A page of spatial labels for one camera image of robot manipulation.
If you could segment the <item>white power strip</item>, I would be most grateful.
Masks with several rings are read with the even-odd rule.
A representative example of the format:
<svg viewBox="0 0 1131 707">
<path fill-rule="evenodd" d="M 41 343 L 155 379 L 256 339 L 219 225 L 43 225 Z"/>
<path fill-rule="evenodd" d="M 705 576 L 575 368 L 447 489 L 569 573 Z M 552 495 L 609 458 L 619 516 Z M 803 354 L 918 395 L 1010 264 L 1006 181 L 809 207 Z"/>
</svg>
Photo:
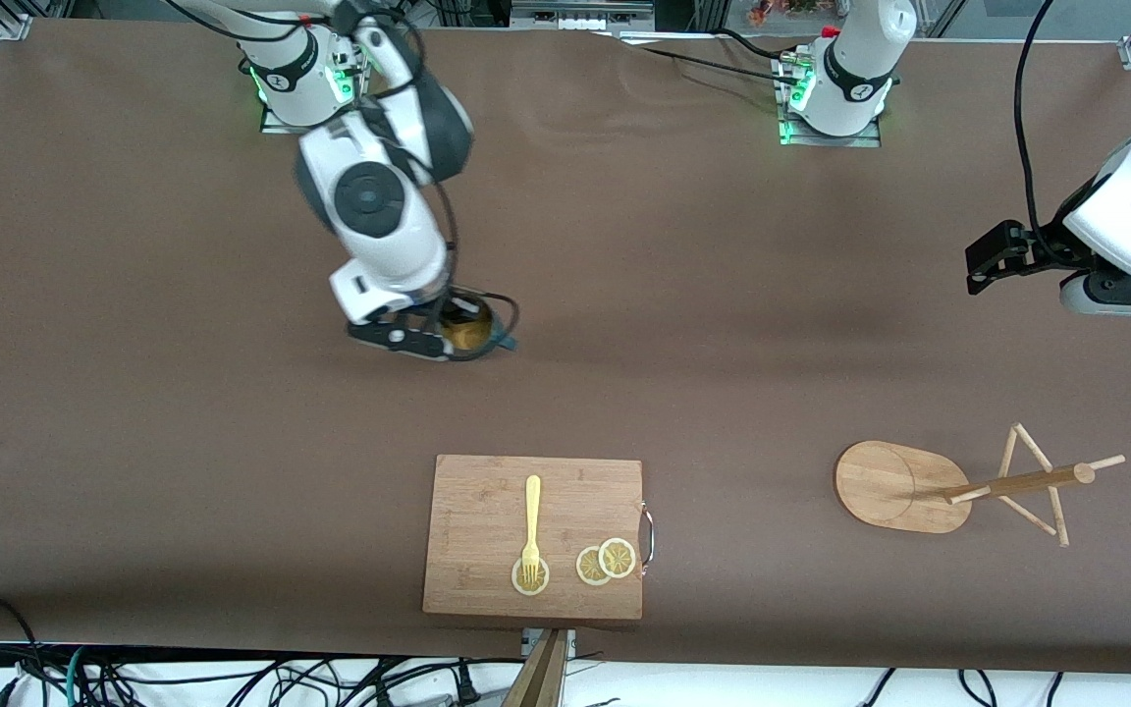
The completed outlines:
<svg viewBox="0 0 1131 707">
<path fill-rule="evenodd" d="M 509 27 L 551 31 L 656 31 L 654 0 L 509 0 Z"/>
</svg>

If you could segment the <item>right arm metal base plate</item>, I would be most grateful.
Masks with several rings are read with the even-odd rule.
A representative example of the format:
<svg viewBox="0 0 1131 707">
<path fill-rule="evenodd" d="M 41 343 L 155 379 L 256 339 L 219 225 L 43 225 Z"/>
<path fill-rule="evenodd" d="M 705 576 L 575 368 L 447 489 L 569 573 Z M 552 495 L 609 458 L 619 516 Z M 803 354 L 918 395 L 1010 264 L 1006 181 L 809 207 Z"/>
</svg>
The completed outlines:
<svg viewBox="0 0 1131 707">
<path fill-rule="evenodd" d="M 299 135 L 349 111 L 368 87 L 371 63 L 348 41 L 338 40 L 293 92 L 270 89 L 256 74 L 250 76 L 261 104 L 261 132 Z"/>
</svg>

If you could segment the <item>teal mug yellow inside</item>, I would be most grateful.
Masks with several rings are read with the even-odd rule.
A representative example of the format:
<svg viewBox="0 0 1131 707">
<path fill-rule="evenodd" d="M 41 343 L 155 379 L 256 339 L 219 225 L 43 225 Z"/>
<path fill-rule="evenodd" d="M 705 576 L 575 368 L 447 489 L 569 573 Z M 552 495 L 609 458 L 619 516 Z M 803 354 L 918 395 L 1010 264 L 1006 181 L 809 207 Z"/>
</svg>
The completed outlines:
<svg viewBox="0 0 1131 707">
<path fill-rule="evenodd" d="M 493 353 L 494 350 L 516 351 L 513 335 L 520 321 L 521 307 L 512 298 L 469 288 L 454 288 L 446 300 L 465 307 L 465 325 L 446 331 L 452 342 L 454 361 L 466 362 Z"/>
</svg>

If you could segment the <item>colourful small objects pile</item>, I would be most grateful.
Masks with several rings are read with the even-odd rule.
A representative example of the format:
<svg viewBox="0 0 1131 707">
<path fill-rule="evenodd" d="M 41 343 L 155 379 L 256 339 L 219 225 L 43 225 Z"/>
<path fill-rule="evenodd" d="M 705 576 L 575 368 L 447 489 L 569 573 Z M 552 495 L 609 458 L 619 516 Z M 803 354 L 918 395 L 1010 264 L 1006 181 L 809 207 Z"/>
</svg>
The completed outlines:
<svg viewBox="0 0 1131 707">
<path fill-rule="evenodd" d="M 763 27 L 768 21 L 809 18 L 821 5 L 821 0 L 753 0 L 745 18 L 751 27 Z"/>
</svg>

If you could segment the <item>wooden post with bracket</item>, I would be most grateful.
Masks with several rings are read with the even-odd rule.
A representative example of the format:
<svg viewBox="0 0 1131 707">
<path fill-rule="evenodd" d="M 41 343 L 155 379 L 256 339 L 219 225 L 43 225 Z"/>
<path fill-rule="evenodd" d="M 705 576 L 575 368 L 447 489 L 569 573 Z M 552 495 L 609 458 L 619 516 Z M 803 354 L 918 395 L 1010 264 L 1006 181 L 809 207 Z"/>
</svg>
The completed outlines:
<svg viewBox="0 0 1131 707">
<path fill-rule="evenodd" d="M 562 707 L 566 667 L 573 657 L 573 629 L 530 630 L 530 653 L 500 707 Z"/>
</svg>

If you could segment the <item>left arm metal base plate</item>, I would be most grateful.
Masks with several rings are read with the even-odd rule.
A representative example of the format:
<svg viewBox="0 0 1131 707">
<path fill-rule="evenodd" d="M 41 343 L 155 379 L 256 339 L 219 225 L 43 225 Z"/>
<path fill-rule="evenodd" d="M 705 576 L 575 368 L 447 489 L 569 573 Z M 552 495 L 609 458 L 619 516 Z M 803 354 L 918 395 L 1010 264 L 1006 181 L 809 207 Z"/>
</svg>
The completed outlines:
<svg viewBox="0 0 1131 707">
<path fill-rule="evenodd" d="M 834 136 L 821 133 L 815 127 L 809 124 L 800 107 L 803 106 L 809 95 L 822 81 L 817 80 L 812 69 L 812 58 L 798 52 L 782 52 L 780 57 L 771 60 L 774 76 L 778 78 L 774 81 L 774 97 L 777 101 L 777 115 L 780 121 L 780 141 L 788 146 L 821 146 L 821 147 L 851 147 L 872 148 L 880 147 L 881 130 L 880 115 L 884 111 L 884 101 L 880 100 L 872 111 L 867 126 L 863 127 L 858 133 L 849 136 Z"/>
</svg>

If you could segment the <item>bamboo mug rack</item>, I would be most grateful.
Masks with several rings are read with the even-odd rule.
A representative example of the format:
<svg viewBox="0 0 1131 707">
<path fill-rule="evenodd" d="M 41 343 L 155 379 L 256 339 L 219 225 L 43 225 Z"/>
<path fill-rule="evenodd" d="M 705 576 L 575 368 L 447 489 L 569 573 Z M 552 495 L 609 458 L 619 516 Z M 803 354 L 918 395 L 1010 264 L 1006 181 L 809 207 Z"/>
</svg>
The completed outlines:
<svg viewBox="0 0 1131 707">
<path fill-rule="evenodd" d="M 1020 422 L 1008 429 L 996 475 L 970 482 L 942 454 L 862 440 L 835 462 L 836 499 L 867 526 L 920 534 L 960 529 L 975 505 L 996 501 L 1068 548 L 1062 489 L 1091 486 L 1100 469 L 1126 463 L 1122 454 L 1094 462 L 1055 465 Z"/>
</svg>

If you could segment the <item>yellow plastic fork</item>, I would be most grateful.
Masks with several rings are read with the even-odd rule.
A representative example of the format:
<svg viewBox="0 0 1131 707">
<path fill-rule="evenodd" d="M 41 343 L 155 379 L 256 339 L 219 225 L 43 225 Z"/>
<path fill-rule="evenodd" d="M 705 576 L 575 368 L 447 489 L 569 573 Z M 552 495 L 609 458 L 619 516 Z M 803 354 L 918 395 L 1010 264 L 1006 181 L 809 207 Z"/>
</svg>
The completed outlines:
<svg viewBox="0 0 1131 707">
<path fill-rule="evenodd" d="M 538 519 L 542 478 L 530 475 L 525 480 L 526 541 L 520 554 L 521 581 L 526 587 L 539 578 Z"/>
</svg>

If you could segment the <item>brown table cover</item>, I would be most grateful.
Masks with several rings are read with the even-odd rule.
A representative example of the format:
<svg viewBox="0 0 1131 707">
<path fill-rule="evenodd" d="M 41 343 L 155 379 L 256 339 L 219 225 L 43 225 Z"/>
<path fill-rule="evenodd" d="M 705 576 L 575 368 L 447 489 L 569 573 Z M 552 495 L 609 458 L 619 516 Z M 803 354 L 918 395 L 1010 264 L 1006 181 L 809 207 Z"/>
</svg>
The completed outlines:
<svg viewBox="0 0 1131 707">
<path fill-rule="evenodd" d="M 463 285 L 519 348 L 349 340 L 345 260 L 228 40 L 49 20 L 0 44 L 0 598 L 48 641 L 495 655 L 422 612 L 434 462 L 644 462 L 657 555 L 611 661 L 1131 673 L 1131 318 L 1057 274 L 966 294 L 1024 213 L 1011 43 L 915 43 L 877 149 L 784 146 L 758 81 L 573 32 L 430 31 L 474 152 Z M 996 501 L 856 520 L 840 452 L 996 475 L 1020 422 L 1068 548 Z"/>
</svg>

